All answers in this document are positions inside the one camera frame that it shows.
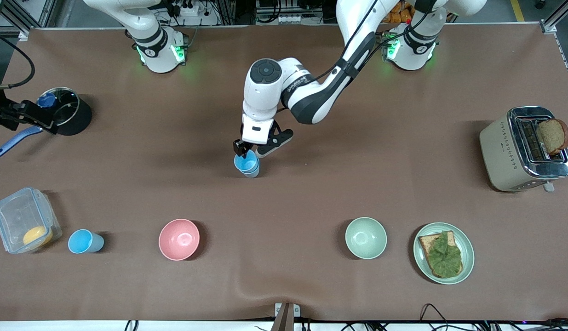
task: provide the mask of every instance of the pink bowl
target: pink bowl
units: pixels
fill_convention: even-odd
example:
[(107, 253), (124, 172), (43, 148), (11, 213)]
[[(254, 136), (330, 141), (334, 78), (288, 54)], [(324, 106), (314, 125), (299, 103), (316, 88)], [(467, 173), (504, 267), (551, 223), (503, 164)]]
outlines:
[(189, 220), (172, 220), (159, 234), (159, 249), (172, 261), (190, 257), (200, 244), (200, 232)]

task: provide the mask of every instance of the plastic food container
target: plastic food container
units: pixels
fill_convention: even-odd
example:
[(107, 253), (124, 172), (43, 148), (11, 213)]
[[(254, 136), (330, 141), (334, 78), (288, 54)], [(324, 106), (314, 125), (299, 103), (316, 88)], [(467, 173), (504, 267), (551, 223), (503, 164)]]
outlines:
[(27, 253), (61, 237), (61, 227), (46, 195), (25, 187), (0, 201), (0, 236), (8, 253)]

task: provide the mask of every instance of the brown tablecloth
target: brown tablecloth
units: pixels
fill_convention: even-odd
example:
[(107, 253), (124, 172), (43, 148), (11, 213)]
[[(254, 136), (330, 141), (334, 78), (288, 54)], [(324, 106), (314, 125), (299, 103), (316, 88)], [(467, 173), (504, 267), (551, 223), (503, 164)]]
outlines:
[[(32, 31), (19, 45), (36, 77), (7, 96), (68, 86), (94, 119), (0, 159), (0, 199), (42, 190), (63, 227), (34, 254), (8, 254), (0, 241), (0, 320), (249, 319), (282, 301), (330, 320), (416, 319), (427, 302), (448, 319), (568, 317), (568, 178), (551, 194), (493, 191), (478, 141), (519, 105), (568, 124), (555, 38), (538, 25), (453, 25), (440, 40), (420, 71), (376, 56), (317, 126), (279, 114), (296, 135), (250, 180), (231, 145), (249, 66), (297, 57), (317, 75), (343, 47), (336, 27), (200, 29), (187, 65), (162, 75), (140, 65), (122, 31)], [(27, 71), (15, 54), (6, 81)], [(12, 135), (0, 126), (0, 145)], [(359, 216), (385, 226), (379, 258), (344, 246)], [(202, 232), (189, 261), (158, 249), (175, 218)], [(432, 283), (413, 262), (414, 235), (431, 222), (473, 243), (475, 268), (458, 285)], [(103, 232), (104, 251), (70, 253), (79, 228)]]

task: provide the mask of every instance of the green led light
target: green led light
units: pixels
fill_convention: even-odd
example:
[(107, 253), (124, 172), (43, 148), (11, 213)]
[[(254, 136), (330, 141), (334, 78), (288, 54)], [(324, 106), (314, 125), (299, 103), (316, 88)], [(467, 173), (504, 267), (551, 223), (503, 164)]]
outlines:
[(172, 46), (172, 52), (174, 53), (175, 59), (178, 62), (182, 62), (185, 59), (183, 48)]
[(427, 57), (427, 61), (431, 59), (431, 57), (433, 56), (433, 50), (435, 49), (435, 45), (437, 45), (436, 42), (433, 42), (433, 46), (431, 46), (431, 49), (429, 50), (429, 56)]
[(399, 48), (400, 48), (400, 40), (396, 40), (392, 44), (392, 46), (388, 48), (388, 54), (387, 54), (388, 58), (395, 59), (396, 53), (398, 53)]
[(141, 50), (139, 50), (138, 47), (137, 47), (137, 52), (138, 52), (139, 56), (141, 57), (141, 62), (145, 63), (145, 58), (143, 57), (143, 53), (141, 53)]

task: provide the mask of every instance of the green bowl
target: green bowl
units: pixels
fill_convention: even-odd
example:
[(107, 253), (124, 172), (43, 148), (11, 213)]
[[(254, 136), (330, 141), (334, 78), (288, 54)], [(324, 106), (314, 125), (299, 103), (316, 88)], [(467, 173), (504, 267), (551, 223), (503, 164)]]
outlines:
[(345, 230), (347, 248), (353, 255), (366, 260), (379, 257), (387, 241), (386, 230), (373, 218), (356, 218)]
[[(462, 272), (458, 274), (458, 276), (451, 278), (440, 278), (433, 274), (431, 267), (429, 267), (427, 259), (425, 258), (423, 247), (421, 246), (421, 243), (419, 241), (419, 237), (441, 233), (442, 231), (453, 231), (453, 236), (456, 239), (456, 245), (458, 246), (460, 251), (462, 251)], [(462, 232), (462, 230), (448, 223), (437, 222), (425, 225), (414, 238), (413, 253), (414, 260), (419, 266), (419, 269), (421, 269), (421, 271), (425, 274), (425, 276), (429, 277), (430, 280), (440, 284), (458, 284), (461, 281), (465, 280), (467, 276), (471, 274), (471, 270), (474, 268), (474, 249), (471, 247), (470, 239)]]

